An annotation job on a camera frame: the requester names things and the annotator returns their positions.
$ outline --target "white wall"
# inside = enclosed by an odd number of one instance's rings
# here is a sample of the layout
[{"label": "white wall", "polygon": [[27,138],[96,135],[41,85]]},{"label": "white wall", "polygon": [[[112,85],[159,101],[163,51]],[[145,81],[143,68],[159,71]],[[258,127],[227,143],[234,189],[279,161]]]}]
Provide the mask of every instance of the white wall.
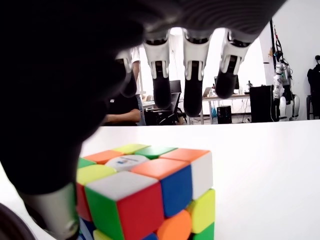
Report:
[{"label": "white wall", "polygon": [[[273,17],[284,58],[293,70],[292,92],[300,98],[299,120],[307,119],[306,97],[310,94],[307,73],[316,64],[315,56],[320,55],[319,14],[320,0],[288,0]],[[269,25],[261,33],[260,42],[266,61],[271,46]],[[270,85],[274,74],[272,61],[264,69]]]}]

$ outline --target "white table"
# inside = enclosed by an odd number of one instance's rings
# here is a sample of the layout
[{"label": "white table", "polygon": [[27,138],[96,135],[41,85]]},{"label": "white table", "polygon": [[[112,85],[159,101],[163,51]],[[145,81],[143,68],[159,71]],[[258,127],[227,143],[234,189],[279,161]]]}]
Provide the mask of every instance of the white table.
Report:
[{"label": "white table", "polygon": [[[209,149],[216,189],[215,240],[318,240],[319,132],[320,120],[101,127],[83,144],[81,156],[128,143]],[[0,191],[0,202],[29,223],[1,168]],[[30,226],[39,239],[52,239]]]},{"label": "white table", "polygon": [[142,108],[143,109],[148,109],[148,108],[152,108],[154,107],[156,104],[155,104],[155,101],[143,101],[142,102]]}]

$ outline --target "white sticker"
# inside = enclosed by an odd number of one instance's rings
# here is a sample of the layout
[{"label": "white sticker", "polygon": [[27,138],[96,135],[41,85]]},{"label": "white sticker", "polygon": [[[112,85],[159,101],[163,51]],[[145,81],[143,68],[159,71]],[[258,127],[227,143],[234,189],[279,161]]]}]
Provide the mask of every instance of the white sticker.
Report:
[{"label": "white sticker", "polygon": [[130,171],[135,166],[149,161],[142,155],[124,155],[109,160],[105,165],[116,169],[117,172]]}]

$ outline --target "humanoid robot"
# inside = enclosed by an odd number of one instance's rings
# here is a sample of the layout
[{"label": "humanoid robot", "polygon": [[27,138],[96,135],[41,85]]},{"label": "humanoid robot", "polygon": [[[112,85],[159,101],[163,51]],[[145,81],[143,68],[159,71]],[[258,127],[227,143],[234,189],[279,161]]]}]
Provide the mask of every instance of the humanoid robot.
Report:
[{"label": "humanoid robot", "polygon": [[[291,69],[289,63],[284,59],[284,53],[282,51],[282,45],[279,40],[276,26],[273,24],[273,31],[275,36],[275,46],[276,52],[273,54],[275,57],[273,60],[276,60],[277,63],[275,65],[275,76],[273,83],[273,100],[276,106],[279,106],[279,121],[295,121],[299,116],[299,108],[300,108],[300,99],[297,95],[292,93],[291,89]],[[292,104],[292,117],[289,119],[286,116],[287,106]]]},{"label": "humanoid robot", "polygon": [[[274,76],[274,88],[273,98],[279,100],[279,121],[295,121],[299,116],[300,99],[297,95],[291,91],[291,70],[288,63],[281,60],[276,64],[275,76]],[[292,117],[289,119],[286,117],[287,106],[292,105]]]},{"label": "humanoid robot", "polygon": [[[8,10],[13,26],[5,34],[9,41],[4,46],[10,53],[6,62],[12,61],[15,68],[9,74],[14,80],[7,84],[14,89],[12,101],[20,102],[17,111],[4,113],[10,118],[3,126],[15,129],[14,139],[11,133],[3,138],[13,144],[18,140],[19,150],[2,155],[1,164],[35,222],[58,240],[77,239],[74,182],[82,142],[106,114],[100,104],[103,97],[119,88],[128,96],[136,92],[129,87],[130,78],[114,65],[120,51],[143,41],[155,103],[165,109],[171,102],[168,33],[170,28],[183,28],[184,110],[194,117],[202,108],[204,68],[213,31],[226,28],[215,85],[216,94],[226,99],[234,92],[251,43],[285,1],[123,0],[110,4],[67,0],[62,6],[59,1],[39,1]],[[123,64],[123,72],[131,74],[131,61]],[[39,90],[44,84],[54,87]],[[45,107],[40,105],[44,100]],[[24,115],[27,124],[22,127],[16,119]]]}]

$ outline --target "office chair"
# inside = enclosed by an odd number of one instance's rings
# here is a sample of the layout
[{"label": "office chair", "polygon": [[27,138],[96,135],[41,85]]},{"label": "office chair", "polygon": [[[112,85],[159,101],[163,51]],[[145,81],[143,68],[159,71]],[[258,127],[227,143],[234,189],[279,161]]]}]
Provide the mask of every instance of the office chair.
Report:
[{"label": "office chair", "polygon": [[153,108],[144,110],[144,118],[147,126],[154,125],[176,125],[180,122],[180,117],[183,117],[187,123],[187,115],[178,107],[181,95],[180,80],[170,81],[171,104],[165,109]]}]

